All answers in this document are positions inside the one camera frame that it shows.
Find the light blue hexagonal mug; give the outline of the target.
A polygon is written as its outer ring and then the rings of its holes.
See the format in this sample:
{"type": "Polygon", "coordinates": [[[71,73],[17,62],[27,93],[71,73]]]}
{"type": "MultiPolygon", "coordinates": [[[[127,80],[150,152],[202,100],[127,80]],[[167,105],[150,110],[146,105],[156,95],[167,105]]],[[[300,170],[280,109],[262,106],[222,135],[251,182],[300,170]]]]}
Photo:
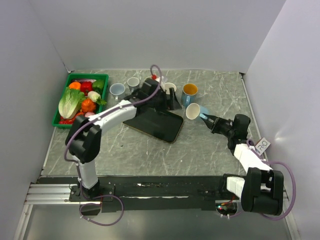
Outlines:
{"type": "Polygon", "coordinates": [[[192,121],[206,120],[209,110],[197,103],[191,103],[185,111],[186,117],[192,121]]]}

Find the red toy chili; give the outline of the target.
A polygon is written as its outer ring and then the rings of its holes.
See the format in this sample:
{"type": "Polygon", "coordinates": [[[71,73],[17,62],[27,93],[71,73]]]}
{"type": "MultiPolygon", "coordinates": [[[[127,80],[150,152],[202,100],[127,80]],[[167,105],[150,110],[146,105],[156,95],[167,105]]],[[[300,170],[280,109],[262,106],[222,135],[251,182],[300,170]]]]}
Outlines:
{"type": "Polygon", "coordinates": [[[58,123],[60,125],[71,125],[73,122],[73,120],[60,120],[58,123]]]}

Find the blue mug tan rim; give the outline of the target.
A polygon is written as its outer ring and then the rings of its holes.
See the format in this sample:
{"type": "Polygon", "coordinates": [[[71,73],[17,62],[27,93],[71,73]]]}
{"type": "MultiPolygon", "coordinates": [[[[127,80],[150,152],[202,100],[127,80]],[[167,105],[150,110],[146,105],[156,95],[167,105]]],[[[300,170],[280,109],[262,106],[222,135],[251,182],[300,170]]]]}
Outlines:
{"type": "Polygon", "coordinates": [[[181,95],[181,104],[187,108],[196,99],[198,87],[193,83],[187,83],[183,86],[181,95]]]}

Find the white footed mug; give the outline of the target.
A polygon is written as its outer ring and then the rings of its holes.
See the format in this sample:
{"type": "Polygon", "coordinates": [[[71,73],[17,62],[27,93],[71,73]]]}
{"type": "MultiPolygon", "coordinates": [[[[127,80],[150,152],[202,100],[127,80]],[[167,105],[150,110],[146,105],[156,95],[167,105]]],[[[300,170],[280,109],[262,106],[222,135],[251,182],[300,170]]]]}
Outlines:
{"type": "Polygon", "coordinates": [[[121,101],[125,96],[126,87],[122,83],[114,83],[110,86],[109,92],[116,101],[121,101]]]}

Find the small slate grey mug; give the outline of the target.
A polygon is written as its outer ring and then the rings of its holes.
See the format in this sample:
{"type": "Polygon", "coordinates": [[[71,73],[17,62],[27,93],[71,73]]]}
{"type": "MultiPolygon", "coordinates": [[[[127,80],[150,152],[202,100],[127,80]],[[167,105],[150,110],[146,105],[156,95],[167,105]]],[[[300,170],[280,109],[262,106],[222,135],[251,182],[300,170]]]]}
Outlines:
{"type": "Polygon", "coordinates": [[[127,85],[129,90],[133,92],[140,87],[140,79],[137,77],[131,77],[127,80],[127,85]]]}

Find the green toy pepper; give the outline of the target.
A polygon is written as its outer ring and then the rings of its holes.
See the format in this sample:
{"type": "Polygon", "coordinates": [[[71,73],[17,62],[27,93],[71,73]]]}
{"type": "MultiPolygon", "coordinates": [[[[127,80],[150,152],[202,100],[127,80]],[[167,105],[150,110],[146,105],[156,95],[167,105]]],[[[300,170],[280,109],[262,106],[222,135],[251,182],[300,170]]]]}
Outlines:
{"type": "Polygon", "coordinates": [[[96,80],[95,82],[92,83],[92,89],[95,92],[102,93],[103,89],[104,89],[104,86],[105,86],[105,80],[103,80],[103,79],[98,79],[98,80],[96,80]]]}

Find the dark grey mug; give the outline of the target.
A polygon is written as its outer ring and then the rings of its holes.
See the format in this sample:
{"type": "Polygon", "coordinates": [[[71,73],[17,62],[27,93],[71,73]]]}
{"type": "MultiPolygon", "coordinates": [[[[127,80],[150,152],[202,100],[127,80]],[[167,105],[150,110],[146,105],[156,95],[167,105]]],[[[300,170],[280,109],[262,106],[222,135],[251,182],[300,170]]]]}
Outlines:
{"type": "Polygon", "coordinates": [[[171,83],[171,82],[166,82],[166,83],[164,84],[164,89],[165,89],[165,93],[166,93],[167,95],[170,95],[170,89],[173,89],[174,92],[177,91],[176,85],[173,84],[173,83],[171,83]]]}

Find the red toy pepper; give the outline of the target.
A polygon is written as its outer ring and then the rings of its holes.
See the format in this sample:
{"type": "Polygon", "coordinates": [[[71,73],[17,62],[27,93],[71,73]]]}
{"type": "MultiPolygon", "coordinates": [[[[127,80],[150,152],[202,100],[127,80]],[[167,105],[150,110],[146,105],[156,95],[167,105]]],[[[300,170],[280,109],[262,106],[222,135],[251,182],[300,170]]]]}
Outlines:
{"type": "Polygon", "coordinates": [[[85,96],[88,95],[89,92],[93,91],[92,82],[84,81],[80,85],[80,91],[84,93],[85,96]]]}

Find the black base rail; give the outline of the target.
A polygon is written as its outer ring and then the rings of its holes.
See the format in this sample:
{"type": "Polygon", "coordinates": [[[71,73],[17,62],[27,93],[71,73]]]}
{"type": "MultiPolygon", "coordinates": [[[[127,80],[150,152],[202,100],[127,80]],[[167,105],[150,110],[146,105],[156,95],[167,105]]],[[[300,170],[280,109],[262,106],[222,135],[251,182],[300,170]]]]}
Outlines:
{"type": "Polygon", "coordinates": [[[71,187],[71,203],[96,203],[102,212],[120,210],[215,211],[218,203],[236,203],[222,176],[101,176],[99,186],[81,194],[71,187]]]}

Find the toy cabbage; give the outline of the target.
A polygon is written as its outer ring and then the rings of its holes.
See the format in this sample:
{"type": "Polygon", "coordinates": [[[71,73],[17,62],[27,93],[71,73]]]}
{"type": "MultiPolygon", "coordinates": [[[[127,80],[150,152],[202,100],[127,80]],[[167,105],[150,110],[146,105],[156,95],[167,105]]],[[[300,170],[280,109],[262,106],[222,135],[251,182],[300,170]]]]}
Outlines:
{"type": "Polygon", "coordinates": [[[58,112],[63,119],[72,119],[80,110],[85,94],[78,90],[67,87],[58,104],[58,112]]]}

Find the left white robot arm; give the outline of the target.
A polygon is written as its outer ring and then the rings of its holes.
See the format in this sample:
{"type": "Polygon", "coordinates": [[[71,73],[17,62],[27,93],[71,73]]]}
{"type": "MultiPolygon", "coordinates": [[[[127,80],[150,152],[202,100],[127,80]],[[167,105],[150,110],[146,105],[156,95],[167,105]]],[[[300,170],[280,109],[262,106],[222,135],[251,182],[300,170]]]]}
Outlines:
{"type": "Polygon", "coordinates": [[[75,119],[65,140],[66,153],[76,164],[78,187],[87,201],[100,195],[100,181],[95,158],[101,148],[102,135],[113,127],[125,125],[167,143],[175,141],[182,128],[183,117],[173,110],[182,109],[174,87],[165,89],[159,82],[147,78],[115,106],[90,117],[75,119]]]}

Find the black serving tray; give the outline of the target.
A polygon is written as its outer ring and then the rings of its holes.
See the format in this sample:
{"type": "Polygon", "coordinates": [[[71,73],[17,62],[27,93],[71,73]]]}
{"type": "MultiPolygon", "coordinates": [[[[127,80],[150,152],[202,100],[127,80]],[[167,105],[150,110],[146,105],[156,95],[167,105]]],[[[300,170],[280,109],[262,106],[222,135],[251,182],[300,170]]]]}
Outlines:
{"type": "Polygon", "coordinates": [[[167,110],[147,108],[144,112],[123,123],[166,143],[173,143],[183,126],[184,119],[167,110]]]}

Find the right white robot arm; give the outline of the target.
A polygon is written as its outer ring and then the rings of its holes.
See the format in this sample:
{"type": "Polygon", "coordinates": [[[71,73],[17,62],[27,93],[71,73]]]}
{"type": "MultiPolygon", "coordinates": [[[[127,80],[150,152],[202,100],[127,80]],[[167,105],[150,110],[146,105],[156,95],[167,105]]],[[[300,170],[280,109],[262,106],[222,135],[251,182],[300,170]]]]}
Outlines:
{"type": "Polygon", "coordinates": [[[205,113],[199,116],[212,134],[227,138],[228,149],[246,172],[244,177],[227,176],[218,187],[219,195],[226,200],[236,195],[246,212],[279,216],[283,209],[284,175],[255,153],[253,142],[247,138],[251,119],[244,114],[236,114],[234,120],[205,113]]]}

